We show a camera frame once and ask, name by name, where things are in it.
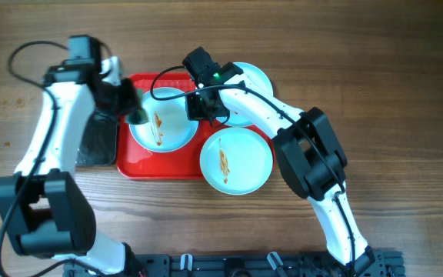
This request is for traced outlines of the green yellow sponge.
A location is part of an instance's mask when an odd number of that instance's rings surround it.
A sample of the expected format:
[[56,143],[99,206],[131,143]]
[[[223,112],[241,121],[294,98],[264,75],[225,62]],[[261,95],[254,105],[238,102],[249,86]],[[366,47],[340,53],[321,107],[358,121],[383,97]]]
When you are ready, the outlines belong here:
[[136,102],[135,102],[136,107],[131,113],[129,113],[125,117],[125,121],[129,125],[142,125],[148,122],[148,113],[144,110],[142,106],[144,91],[142,89],[137,89],[135,93],[136,93]]

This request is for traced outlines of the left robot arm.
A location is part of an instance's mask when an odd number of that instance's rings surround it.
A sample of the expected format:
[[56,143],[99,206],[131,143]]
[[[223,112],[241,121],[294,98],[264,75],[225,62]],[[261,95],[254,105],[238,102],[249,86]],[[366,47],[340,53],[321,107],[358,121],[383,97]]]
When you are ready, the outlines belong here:
[[78,56],[52,66],[42,87],[42,113],[13,175],[0,177],[2,244],[18,255],[54,259],[99,276],[142,276],[131,247],[99,232],[95,214],[74,180],[78,149],[95,111],[122,117],[139,107],[132,81],[116,56]]

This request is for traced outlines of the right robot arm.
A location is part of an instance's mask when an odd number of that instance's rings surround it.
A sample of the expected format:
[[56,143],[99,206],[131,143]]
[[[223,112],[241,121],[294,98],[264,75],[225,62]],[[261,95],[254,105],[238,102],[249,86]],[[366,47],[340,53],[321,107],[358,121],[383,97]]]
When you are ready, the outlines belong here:
[[187,94],[189,118],[206,119],[229,112],[247,118],[271,140],[289,188],[307,199],[324,231],[328,253],[351,276],[373,263],[348,203],[344,151],[332,126],[318,108],[303,111],[276,99],[233,62],[182,63],[196,85]]

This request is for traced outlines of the light blue plate front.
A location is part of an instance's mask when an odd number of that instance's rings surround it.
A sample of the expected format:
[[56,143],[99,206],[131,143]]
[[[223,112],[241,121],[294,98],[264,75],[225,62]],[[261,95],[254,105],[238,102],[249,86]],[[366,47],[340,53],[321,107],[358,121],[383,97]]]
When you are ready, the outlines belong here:
[[200,168],[214,189],[245,195],[266,183],[273,168],[273,154],[258,133],[248,128],[224,128],[202,146]]

